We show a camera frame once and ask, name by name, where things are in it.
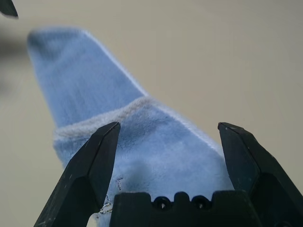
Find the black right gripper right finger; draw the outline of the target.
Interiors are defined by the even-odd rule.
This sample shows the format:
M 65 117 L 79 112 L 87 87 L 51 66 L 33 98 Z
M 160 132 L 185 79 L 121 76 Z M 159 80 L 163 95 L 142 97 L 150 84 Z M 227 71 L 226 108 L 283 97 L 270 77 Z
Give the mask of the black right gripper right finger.
M 264 227 L 301 227 L 303 196 L 278 161 L 252 133 L 218 124 L 225 163 L 235 190 L 245 191 Z

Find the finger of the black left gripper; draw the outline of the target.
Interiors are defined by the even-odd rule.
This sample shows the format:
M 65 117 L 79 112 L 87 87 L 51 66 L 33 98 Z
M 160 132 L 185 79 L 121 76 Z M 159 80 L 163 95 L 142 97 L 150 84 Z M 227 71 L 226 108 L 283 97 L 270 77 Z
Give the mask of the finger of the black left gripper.
M 18 18 L 18 13 L 12 0 L 0 0 L 0 12 L 7 17 Z

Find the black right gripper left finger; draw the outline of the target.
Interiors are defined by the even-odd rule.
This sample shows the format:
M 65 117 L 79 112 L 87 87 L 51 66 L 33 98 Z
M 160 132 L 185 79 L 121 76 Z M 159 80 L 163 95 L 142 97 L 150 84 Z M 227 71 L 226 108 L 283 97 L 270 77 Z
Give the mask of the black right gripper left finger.
M 36 227 L 85 227 L 104 205 L 111 180 L 120 123 L 100 127 L 66 166 Z

